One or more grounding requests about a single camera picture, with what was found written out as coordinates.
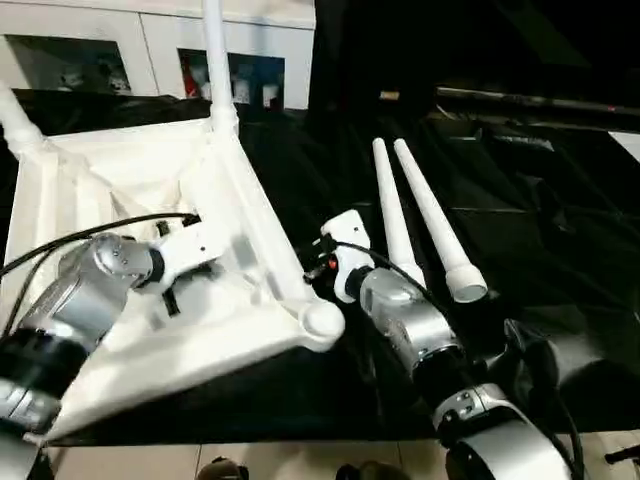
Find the wire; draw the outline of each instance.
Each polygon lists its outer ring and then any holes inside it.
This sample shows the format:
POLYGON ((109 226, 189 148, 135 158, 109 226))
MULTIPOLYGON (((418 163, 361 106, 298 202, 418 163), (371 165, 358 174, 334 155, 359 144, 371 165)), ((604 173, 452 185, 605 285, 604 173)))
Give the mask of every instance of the wire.
POLYGON ((382 263, 385 267, 393 270, 398 275, 400 275, 402 278, 404 278, 407 282, 409 282, 411 285, 413 285, 415 288, 417 288, 418 291, 425 298, 425 300, 428 300, 429 302, 431 302, 431 304, 435 308, 440 310, 440 313, 442 313, 443 315, 446 316, 447 308, 445 308, 445 306, 441 302, 439 302, 435 298, 435 296, 431 292, 429 292, 429 290, 427 290, 425 287, 423 287, 420 284, 420 282, 418 282, 411 275, 409 275, 407 272, 405 272, 402 268, 400 268, 398 265, 393 263, 391 260, 389 260, 384 255, 381 255, 378 252, 375 252, 375 251, 371 250, 370 248, 362 247, 362 246, 360 246, 358 244, 355 244, 355 243, 340 242, 340 241, 337 241, 337 240, 333 240, 333 244, 335 246, 338 246, 338 247, 347 247, 347 248, 351 248, 353 250, 358 250, 360 252, 366 253, 367 255, 370 255, 371 258, 373 258, 374 260, 377 260, 378 262, 382 263))
POLYGON ((558 453, 560 454, 564 462, 569 467, 569 470, 571 471, 571 479, 584 480, 584 459, 580 457, 580 455, 582 455, 582 443, 580 442, 579 437, 577 437, 578 442, 574 443, 573 436, 571 434, 569 435, 571 440, 572 450, 573 450, 573 458, 571 458, 571 454, 569 453, 569 450, 567 449, 565 444, 562 443, 562 441, 560 441, 560 439, 555 433, 549 430, 549 428, 547 428, 546 426, 541 425, 540 422, 536 423, 536 427, 544 434, 545 437, 549 439, 549 441, 553 444, 553 446, 556 447, 556 450, 558 450, 558 453))
POLYGON ((66 245, 70 242, 75 242, 76 240, 84 240, 91 235, 111 230, 112 228, 124 227, 125 225, 131 225, 133 223, 146 222, 148 220, 158 220, 162 218, 191 219, 196 217, 197 216, 192 213, 153 213, 150 215, 141 215, 139 217, 125 218, 124 220, 118 220, 116 222, 106 223, 104 225, 98 225, 97 227, 81 230, 79 232, 60 237, 56 240, 52 240, 51 242, 45 243, 44 245, 40 245, 39 247, 36 247, 33 250, 25 253, 24 255, 19 256, 15 260, 7 263, 4 267, 0 268, 0 278, 4 277, 7 273, 15 270, 23 263, 28 262, 41 253, 46 253, 49 250, 55 250, 62 245, 66 245))
POLYGON ((7 319, 7 323, 4 325, 4 329, 2 331, 2 336, 6 337, 11 333, 13 329, 13 324, 16 321, 16 317, 18 316, 18 312, 20 311, 20 307, 22 306, 22 302, 24 301, 24 297, 27 295, 27 291, 33 282, 33 279, 36 276, 36 273, 42 266, 42 264, 55 252, 55 249, 49 250, 47 253, 42 255, 38 261, 31 267, 27 278, 25 278, 24 283, 22 284, 22 288, 16 297, 16 301, 13 303, 13 307, 11 308, 11 313, 9 313, 9 318, 7 319))
POLYGON ((571 438, 571 448, 573 449, 573 466, 575 468, 574 480, 583 480, 585 473, 584 450, 582 449, 582 441, 580 440, 578 428, 567 408, 567 404, 564 403, 564 400, 560 396, 558 389, 554 389, 554 401, 569 427, 569 438, 571 438))

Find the black table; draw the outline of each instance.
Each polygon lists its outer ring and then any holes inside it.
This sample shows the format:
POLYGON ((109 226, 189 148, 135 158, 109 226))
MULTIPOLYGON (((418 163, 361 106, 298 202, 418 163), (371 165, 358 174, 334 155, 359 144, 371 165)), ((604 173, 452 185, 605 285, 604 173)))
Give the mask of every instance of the black table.
MULTIPOLYGON (((45 134, 185 120, 208 104, 20 92, 45 134)), ((240 112, 240 137, 292 244, 356 208, 373 248, 386 246, 371 140, 404 137, 445 206, 492 299, 456 309, 470 349, 491 357, 504 318, 554 345, 561 392, 582 431, 640 427, 640 164, 605 133, 421 119, 240 112), (535 141, 523 142, 518 135, 535 141)), ((0 149, 1 219, 8 228, 17 162, 0 149)), ((392 159, 394 170, 397 162, 392 159)), ((400 170, 418 261, 448 301, 444 275, 400 170)), ((320 295, 331 298, 326 285, 320 295)), ((59 445, 136 445, 293 439, 409 439, 433 435, 388 346, 355 307, 325 354, 295 349, 75 432, 59 445)), ((526 378, 505 385, 527 401, 526 378)), ((551 426, 563 430, 551 416, 551 426)))

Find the floor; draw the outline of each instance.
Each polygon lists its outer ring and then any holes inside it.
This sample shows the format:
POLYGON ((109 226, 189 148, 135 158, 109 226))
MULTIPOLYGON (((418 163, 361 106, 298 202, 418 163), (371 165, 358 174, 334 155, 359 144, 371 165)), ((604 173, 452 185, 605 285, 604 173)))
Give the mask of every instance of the floor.
MULTIPOLYGON (((631 462, 605 463, 606 452, 640 443, 640 431, 586 434, 590 480, 639 480, 631 462)), ((446 480, 435 441, 306 442, 51 449, 58 480, 192 480, 219 456, 246 465, 251 480, 333 480, 345 463, 377 460, 401 466, 414 480, 446 480)))

